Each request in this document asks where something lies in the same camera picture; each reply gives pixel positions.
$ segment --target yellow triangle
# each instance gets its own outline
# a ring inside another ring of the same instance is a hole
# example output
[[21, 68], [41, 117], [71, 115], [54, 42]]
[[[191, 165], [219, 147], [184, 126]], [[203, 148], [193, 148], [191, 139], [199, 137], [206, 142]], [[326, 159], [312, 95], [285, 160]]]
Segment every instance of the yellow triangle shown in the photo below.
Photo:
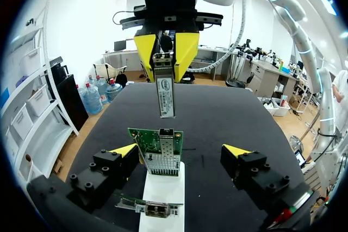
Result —
[[131, 144], [131, 145], [124, 146], [124, 147], [122, 147], [122, 148], [114, 149], [114, 150], [109, 151], [109, 152], [116, 152], [116, 153], [119, 153], [119, 154], [122, 155], [122, 158], [123, 158], [124, 156], [127, 155], [127, 153], [128, 153], [131, 149], [134, 148], [134, 146], [136, 146], [136, 143]]
[[151, 82], [154, 82], [150, 61], [152, 59], [151, 53], [155, 40], [156, 35], [154, 34], [138, 35], [134, 37], [134, 42], [136, 44], [136, 48], [138, 49], [140, 60], [142, 61], [144, 69], [146, 70], [147, 76]]
[[224, 144], [223, 146], [225, 146], [236, 157], [238, 157], [239, 155], [241, 155], [243, 153], [251, 153], [249, 151], [246, 151], [244, 149], [240, 149], [237, 147], [233, 147], [231, 145]]
[[198, 52], [199, 33], [176, 33], [175, 51], [176, 63], [174, 67], [175, 82], [179, 83], [187, 68]]

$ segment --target black table surface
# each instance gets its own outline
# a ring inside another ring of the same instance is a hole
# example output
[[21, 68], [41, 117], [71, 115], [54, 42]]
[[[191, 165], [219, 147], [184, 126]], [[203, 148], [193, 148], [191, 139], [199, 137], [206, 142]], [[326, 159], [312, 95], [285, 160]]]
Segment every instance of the black table surface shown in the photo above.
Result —
[[[238, 191], [220, 164], [222, 144], [259, 151], [290, 186], [304, 181], [282, 130], [255, 95], [245, 89], [175, 85], [176, 118], [159, 117], [155, 84], [127, 86], [100, 117], [70, 169], [78, 174], [100, 149], [134, 143], [127, 128], [173, 128], [184, 131], [185, 231], [257, 231], [266, 217], [245, 191]], [[138, 165], [123, 193], [142, 198], [146, 178]], [[111, 198], [94, 215], [130, 231], [138, 231], [140, 214], [114, 207]]]

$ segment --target white shirt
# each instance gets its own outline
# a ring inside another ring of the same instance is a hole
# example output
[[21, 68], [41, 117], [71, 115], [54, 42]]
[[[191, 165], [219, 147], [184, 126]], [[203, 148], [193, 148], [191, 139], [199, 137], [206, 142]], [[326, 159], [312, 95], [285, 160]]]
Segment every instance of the white shirt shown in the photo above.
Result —
[[342, 70], [336, 76], [333, 81], [333, 85], [337, 87], [337, 90], [344, 96], [340, 103], [334, 98], [335, 106], [335, 125], [337, 129], [344, 133], [348, 129], [348, 71]]

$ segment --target desk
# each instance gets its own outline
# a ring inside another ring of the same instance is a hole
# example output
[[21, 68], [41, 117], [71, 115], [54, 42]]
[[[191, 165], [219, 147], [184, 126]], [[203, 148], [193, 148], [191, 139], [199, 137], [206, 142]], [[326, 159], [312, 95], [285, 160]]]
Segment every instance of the desk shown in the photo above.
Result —
[[255, 74], [248, 88], [258, 97], [272, 97], [277, 82], [284, 85], [283, 94], [290, 99], [297, 79], [290, 74], [279, 71], [271, 63], [261, 60], [252, 61], [251, 72]]
[[[161, 119], [155, 84], [125, 87], [85, 139], [69, 175], [87, 168], [100, 149], [133, 143], [128, 127], [182, 130], [185, 231], [258, 231], [266, 213], [255, 206], [245, 191], [234, 187], [220, 164], [221, 146], [227, 143], [260, 151], [280, 174], [290, 175], [290, 186], [296, 186], [304, 177], [282, 130], [262, 103], [245, 89], [175, 84], [175, 106], [176, 118]], [[142, 198], [145, 178], [146, 169], [139, 164], [122, 193]], [[116, 199], [111, 197], [93, 214], [138, 231], [140, 215], [117, 209], [115, 203]], [[309, 221], [308, 213], [305, 223]]]
[[[223, 48], [199, 47], [198, 54], [191, 63], [192, 68], [201, 68], [216, 62], [227, 50]], [[104, 62], [111, 64], [115, 68], [127, 66], [126, 71], [142, 71], [138, 50], [116, 51], [103, 54]], [[214, 81], [216, 75], [222, 75], [226, 80], [229, 70], [231, 56], [221, 65], [210, 70], [210, 78]]]

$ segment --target blue water bottle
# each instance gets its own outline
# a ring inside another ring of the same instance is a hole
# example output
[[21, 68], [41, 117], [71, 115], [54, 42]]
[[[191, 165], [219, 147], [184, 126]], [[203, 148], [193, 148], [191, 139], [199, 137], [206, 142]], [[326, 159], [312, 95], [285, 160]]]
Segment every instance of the blue water bottle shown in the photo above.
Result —
[[104, 78], [100, 78], [100, 76], [97, 76], [97, 79], [95, 81], [96, 87], [98, 87], [98, 92], [100, 95], [100, 99], [102, 100], [102, 104], [107, 104], [107, 97], [105, 95], [105, 92], [108, 87], [108, 83]]
[[113, 78], [110, 79], [110, 86], [108, 86], [106, 90], [107, 100], [109, 103], [115, 99], [115, 97], [122, 91], [122, 85], [115, 84], [115, 80]]
[[97, 114], [103, 109], [103, 104], [100, 100], [98, 88], [86, 83], [86, 90], [83, 92], [83, 99], [85, 102], [86, 110], [90, 114]]

